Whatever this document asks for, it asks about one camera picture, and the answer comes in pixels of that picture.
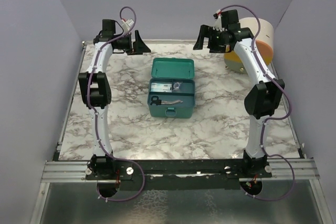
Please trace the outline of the blue divided tray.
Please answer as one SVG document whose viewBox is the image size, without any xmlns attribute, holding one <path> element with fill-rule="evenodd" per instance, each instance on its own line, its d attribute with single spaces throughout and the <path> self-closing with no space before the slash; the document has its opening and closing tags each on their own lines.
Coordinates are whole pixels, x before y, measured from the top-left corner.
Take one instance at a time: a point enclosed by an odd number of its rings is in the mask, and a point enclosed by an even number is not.
<svg viewBox="0 0 336 224">
<path fill-rule="evenodd" d="M 181 85 L 181 91 L 180 92 L 151 92 L 150 87 L 152 82 L 157 83 L 171 83 L 173 82 L 182 82 Z M 195 107 L 195 82 L 192 79 L 167 79 L 167 78 L 152 78 L 149 82 L 149 94 L 148 94 L 148 106 L 155 106 L 150 105 L 151 97 L 157 95 L 162 100 L 167 101 L 174 101 L 174 100 L 182 100 L 183 103 L 170 105 L 172 107 L 176 108 L 193 108 Z"/>
</svg>

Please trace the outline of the clear crinkled plastic bag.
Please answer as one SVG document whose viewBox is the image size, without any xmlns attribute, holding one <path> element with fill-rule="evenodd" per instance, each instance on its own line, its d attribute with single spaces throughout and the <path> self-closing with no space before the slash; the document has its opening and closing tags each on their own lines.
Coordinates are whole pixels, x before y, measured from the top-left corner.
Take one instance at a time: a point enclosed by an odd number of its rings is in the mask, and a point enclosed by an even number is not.
<svg viewBox="0 0 336 224">
<path fill-rule="evenodd" d="M 181 91 L 182 82 L 173 82 L 172 84 L 172 91 L 180 92 Z"/>
</svg>

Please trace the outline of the teal medicine kit box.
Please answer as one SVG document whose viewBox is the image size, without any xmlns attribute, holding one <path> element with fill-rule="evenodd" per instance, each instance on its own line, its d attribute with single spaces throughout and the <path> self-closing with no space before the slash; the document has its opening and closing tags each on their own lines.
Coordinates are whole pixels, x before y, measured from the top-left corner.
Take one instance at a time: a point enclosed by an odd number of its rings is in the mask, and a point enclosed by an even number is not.
<svg viewBox="0 0 336 224">
<path fill-rule="evenodd" d="M 194 60 L 187 58 L 155 58 L 152 64 L 151 78 L 192 79 L 195 77 Z M 176 108 L 175 106 L 148 106 L 150 115 L 156 118 L 189 119 L 194 108 Z"/>
</svg>

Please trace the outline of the black-handled bandage scissors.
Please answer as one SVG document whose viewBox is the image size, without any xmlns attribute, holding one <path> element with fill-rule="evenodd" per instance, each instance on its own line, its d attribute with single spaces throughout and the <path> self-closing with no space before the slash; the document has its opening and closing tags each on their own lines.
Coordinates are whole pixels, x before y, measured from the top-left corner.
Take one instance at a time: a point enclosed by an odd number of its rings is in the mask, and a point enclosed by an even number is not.
<svg viewBox="0 0 336 224">
<path fill-rule="evenodd" d="M 174 104 L 179 104 L 179 103 L 183 103 L 183 101 L 182 100 L 174 100 L 174 101 L 162 100 L 160 99 L 159 96 L 154 95 L 151 97 L 150 105 L 174 105 Z"/>
</svg>

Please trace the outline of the light blue gauze packet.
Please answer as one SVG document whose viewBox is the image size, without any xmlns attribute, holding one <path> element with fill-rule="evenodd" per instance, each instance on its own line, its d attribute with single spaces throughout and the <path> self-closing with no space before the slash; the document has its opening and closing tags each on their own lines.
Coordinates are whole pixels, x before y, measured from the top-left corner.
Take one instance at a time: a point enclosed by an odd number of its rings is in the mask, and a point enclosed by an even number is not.
<svg viewBox="0 0 336 224">
<path fill-rule="evenodd" d="M 172 84 L 152 82 L 150 91 L 151 92 L 172 92 Z"/>
</svg>

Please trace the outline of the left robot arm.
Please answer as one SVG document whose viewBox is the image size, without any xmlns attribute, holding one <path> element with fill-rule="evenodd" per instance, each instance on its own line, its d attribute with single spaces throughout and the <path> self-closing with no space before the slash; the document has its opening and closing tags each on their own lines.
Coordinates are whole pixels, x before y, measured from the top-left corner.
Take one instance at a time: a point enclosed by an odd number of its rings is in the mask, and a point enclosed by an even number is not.
<svg viewBox="0 0 336 224">
<path fill-rule="evenodd" d="M 127 55 L 141 55 L 151 51 L 142 41 L 138 30 L 135 31 L 135 42 L 132 42 L 135 20 L 121 18 L 120 34 L 116 33 L 117 23 L 112 19 L 102 21 L 102 30 L 93 40 L 93 59 L 87 70 L 78 76 L 82 101 L 89 110 L 95 139 L 89 169 L 104 179 L 112 178 L 116 172 L 108 131 L 108 107 L 112 99 L 106 74 L 109 59 L 115 53 L 114 50 Z"/>
</svg>

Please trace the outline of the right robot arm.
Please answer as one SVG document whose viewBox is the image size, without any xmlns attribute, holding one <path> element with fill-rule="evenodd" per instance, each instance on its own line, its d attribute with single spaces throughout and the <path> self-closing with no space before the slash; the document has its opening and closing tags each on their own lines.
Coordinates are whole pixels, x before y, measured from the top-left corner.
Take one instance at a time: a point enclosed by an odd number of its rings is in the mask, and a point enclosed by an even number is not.
<svg viewBox="0 0 336 224">
<path fill-rule="evenodd" d="M 250 126 L 241 171 L 246 177 L 254 177 L 260 168 L 266 166 L 264 140 L 268 118 L 279 107 L 285 84 L 269 71 L 257 49 L 256 35 L 250 28 L 240 25 L 237 10 L 220 9 L 214 14 L 214 18 L 213 26 L 200 26 L 193 49 L 203 49 L 204 40 L 207 39 L 207 48 L 211 53 L 233 51 L 243 63 L 253 87 L 244 99 L 245 110 L 250 116 Z"/>
</svg>

